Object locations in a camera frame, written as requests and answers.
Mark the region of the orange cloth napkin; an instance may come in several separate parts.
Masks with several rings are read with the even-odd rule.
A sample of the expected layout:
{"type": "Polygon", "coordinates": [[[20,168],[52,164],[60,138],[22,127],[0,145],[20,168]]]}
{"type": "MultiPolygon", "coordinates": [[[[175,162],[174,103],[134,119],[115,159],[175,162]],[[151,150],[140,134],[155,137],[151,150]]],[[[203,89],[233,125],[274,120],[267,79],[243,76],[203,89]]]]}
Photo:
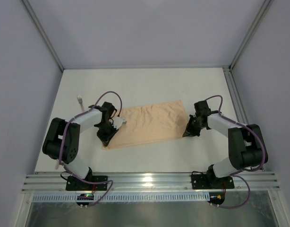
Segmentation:
{"type": "Polygon", "coordinates": [[[112,150],[182,138],[188,122],[180,100],[124,108],[120,114],[126,123],[102,148],[112,150]]]}

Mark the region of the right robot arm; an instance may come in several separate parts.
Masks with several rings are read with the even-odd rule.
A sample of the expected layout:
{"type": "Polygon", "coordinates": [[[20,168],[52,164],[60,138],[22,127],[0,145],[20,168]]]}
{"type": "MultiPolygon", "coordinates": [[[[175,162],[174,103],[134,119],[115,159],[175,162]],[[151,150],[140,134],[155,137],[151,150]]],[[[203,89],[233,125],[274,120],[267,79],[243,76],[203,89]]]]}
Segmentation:
{"type": "Polygon", "coordinates": [[[261,129],[256,124],[245,125],[225,117],[219,110],[211,110],[207,101],[194,104],[184,137],[198,137],[201,130],[215,130],[228,139],[228,156],[212,164],[206,172],[193,171],[191,183],[198,189],[233,189],[233,175],[255,171],[268,162],[268,153],[261,129]]]}

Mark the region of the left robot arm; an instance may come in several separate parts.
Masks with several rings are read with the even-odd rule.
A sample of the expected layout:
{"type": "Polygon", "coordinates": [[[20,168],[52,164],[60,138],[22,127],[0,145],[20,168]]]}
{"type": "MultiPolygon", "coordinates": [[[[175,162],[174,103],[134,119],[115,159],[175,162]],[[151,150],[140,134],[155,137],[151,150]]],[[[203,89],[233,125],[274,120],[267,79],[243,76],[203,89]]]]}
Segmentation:
{"type": "Polygon", "coordinates": [[[96,127],[98,139],[103,146],[108,146],[120,127],[126,123],[119,115],[113,117],[115,112],[111,103],[104,102],[101,106],[91,106],[68,121],[54,118],[43,142],[43,154],[57,160],[76,179],[93,184],[91,168],[78,156],[80,134],[96,127]]]}

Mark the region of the left black controller board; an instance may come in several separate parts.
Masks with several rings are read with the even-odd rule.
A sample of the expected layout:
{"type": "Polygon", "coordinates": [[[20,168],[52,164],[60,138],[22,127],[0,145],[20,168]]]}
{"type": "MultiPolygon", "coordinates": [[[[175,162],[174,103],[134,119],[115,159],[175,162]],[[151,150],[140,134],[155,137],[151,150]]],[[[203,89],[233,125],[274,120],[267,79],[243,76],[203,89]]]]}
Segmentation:
{"type": "Polygon", "coordinates": [[[76,204],[80,208],[87,208],[94,201],[94,195],[91,193],[83,193],[77,196],[76,204]]]}

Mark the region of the black controller board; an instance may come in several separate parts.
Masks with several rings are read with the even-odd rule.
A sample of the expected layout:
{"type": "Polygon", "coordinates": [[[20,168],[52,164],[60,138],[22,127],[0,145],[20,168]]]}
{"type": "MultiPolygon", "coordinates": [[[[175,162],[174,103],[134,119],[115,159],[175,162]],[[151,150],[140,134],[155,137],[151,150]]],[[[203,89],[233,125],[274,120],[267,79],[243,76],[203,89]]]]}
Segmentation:
{"type": "Polygon", "coordinates": [[[210,192],[208,203],[210,206],[220,207],[225,201],[224,192],[210,192]]]}
{"type": "Polygon", "coordinates": [[[94,201],[94,195],[91,193],[83,193],[77,196],[76,204],[80,208],[87,208],[94,201]]]}

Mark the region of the right black controller board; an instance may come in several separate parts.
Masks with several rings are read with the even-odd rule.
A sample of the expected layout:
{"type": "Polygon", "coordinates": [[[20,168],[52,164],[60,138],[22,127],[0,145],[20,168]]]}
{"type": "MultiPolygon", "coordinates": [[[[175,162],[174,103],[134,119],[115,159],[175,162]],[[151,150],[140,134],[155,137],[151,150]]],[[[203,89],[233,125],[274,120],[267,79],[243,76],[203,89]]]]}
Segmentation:
{"type": "Polygon", "coordinates": [[[220,207],[225,201],[224,192],[210,192],[208,203],[210,206],[220,207]]]}

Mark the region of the right side aluminium rail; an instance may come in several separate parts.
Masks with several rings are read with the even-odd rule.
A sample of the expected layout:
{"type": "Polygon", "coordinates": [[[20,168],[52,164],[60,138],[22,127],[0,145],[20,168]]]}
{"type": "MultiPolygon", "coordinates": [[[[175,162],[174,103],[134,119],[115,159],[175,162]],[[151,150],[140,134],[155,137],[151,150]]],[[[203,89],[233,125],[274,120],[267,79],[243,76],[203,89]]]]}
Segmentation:
{"type": "Polygon", "coordinates": [[[230,98],[233,104],[233,108],[239,122],[250,124],[250,121],[247,117],[244,105],[239,94],[235,78],[233,76],[233,70],[230,66],[223,67],[223,73],[229,90],[230,98]]]}

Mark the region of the aluminium rail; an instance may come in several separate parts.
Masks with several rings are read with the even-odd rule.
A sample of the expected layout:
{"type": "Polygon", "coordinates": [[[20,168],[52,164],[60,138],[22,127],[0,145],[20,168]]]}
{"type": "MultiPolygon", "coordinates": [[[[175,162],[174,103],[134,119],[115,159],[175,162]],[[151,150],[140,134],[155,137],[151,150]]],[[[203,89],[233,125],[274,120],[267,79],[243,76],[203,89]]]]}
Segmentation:
{"type": "MultiPolygon", "coordinates": [[[[191,173],[165,172],[165,173],[94,173],[106,175],[112,180],[112,192],[207,192],[203,185],[192,187],[191,173]]],[[[234,177],[234,188],[229,191],[246,191],[247,184],[251,191],[279,190],[280,184],[273,172],[243,172],[234,177]]],[[[60,177],[59,172],[39,172],[27,175],[22,187],[22,193],[65,192],[66,181],[60,177]]]]}
{"type": "Polygon", "coordinates": [[[244,105],[239,94],[235,78],[233,76],[233,70],[230,66],[223,67],[223,73],[229,90],[230,98],[233,104],[233,108],[239,122],[250,124],[250,121],[247,117],[244,105]]]}

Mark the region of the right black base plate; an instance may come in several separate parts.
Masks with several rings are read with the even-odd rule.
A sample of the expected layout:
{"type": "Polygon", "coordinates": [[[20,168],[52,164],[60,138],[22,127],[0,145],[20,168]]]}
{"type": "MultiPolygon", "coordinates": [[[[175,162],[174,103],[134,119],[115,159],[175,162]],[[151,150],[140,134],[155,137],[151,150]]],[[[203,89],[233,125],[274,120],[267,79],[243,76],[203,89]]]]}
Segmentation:
{"type": "Polygon", "coordinates": [[[232,177],[217,178],[214,173],[202,173],[193,171],[190,175],[192,189],[207,190],[207,189],[234,189],[232,177]]]}

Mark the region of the front aluminium rail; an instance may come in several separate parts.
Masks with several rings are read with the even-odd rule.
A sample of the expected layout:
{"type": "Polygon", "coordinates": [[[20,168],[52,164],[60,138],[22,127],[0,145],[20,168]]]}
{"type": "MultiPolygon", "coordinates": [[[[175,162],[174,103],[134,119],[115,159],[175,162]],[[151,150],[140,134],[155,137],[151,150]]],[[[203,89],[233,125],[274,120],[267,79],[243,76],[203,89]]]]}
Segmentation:
{"type": "MultiPolygon", "coordinates": [[[[203,185],[192,187],[191,173],[165,172],[165,173],[94,173],[106,175],[112,180],[112,192],[207,192],[203,185]]],[[[247,184],[251,191],[279,190],[280,184],[273,172],[243,172],[234,177],[234,188],[229,191],[246,191],[247,184]]],[[[27,175],[22,187],[22,193],[65,192],[66,181],[60,177],[59,172],[39,172],[27,175]]]]}

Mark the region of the left frame post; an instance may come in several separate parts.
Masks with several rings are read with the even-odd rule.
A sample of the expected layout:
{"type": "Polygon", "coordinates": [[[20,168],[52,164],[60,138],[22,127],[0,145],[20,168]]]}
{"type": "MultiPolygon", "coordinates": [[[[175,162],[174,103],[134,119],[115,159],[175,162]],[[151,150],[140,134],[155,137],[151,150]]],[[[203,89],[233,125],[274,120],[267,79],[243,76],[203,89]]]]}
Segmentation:
{"type": "Polygon", "coordinates": [[[34,27],[36,28],[39,36],[41,37],[42,41],[44,42],[46,48],[48,49],[49,53],[51,54],[52,58],[54,59],[55,63],[57,64],[59,70],[61,72],[64,71],[64,66],[61,63],[60,58],[58,57],[55,48],[53,47],[49,37],[47,36],[47,33],[45,32],[45,29],[43,28],[36,12],[34,11],[32,5],[28,0],[20,0],[23,8],[25,9],[27,15],[30,17],[34,27]]]}

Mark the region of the frame post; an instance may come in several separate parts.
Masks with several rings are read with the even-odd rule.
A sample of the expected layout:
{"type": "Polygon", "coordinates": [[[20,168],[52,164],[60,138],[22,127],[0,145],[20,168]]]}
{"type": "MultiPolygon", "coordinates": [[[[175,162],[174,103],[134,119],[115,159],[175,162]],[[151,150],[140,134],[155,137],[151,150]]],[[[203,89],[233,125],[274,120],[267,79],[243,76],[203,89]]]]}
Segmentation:
{"type": "Polygon", "coordinates": [[[241,44],[239,45],[231,64],[229,65],[229,69],[233,70],[236,64],[238,63],[239,59],[241,58],[242,54],[248,47],[249,43],[251,42],[253,36],[255,35],[256,31],[258,30],[260,24],[262,23],[264,17],[266,16],[269,8],[271,7],[273,0],[264,0],[262,5],[259,7],[258,12],[256,13],[254,19],[252,20],[248,30],[246,31],[245,36],[242,39],[241,44]]]}
{"type": "Polygon", "coordinates": [[[46,48],[48,49],[49,53],[51,54],[52,58],[54,59],[55,63],[57,64],[59,70],[61,72],[64,71],[64,66],[61,63],[60,58],[58,57],[55,48],[53,47],[49,37],[47,36],[47,33],[45,32],[45,29],[43,28],[36,12],[34,11],[32,5],[28,0],[20,0],[23,8],[25,9],[27,15],[30,17],[34,27],[36,28],[39,36],[41,37],[42,41],[44,42],[46,48]]]}

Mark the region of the right frame post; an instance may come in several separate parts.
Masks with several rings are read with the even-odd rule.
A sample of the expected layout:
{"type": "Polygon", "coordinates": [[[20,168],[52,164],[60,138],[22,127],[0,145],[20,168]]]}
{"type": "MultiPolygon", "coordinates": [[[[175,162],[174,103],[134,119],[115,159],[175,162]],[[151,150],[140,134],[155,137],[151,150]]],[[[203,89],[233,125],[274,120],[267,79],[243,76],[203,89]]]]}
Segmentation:
{"type": "Polygon", "coordinates": [[[245,36],[242,39],[241,44],[239,45],[231,64],[229,65],[229,69],[233,70],[236,64],[238,63],[239,59],[241,58],[242,54],[248,47],[249,43],[251,42],[253,36],[255,35],[256,31],[258,30],[260,24],[262,23],[264,17],[266,16],[269,8],[271,7],[273,0],[264,0],[262,5],[259,7],[258,12],[256,13],[254,19],[252,20],[248,30],[246,31],[245,36]]]}

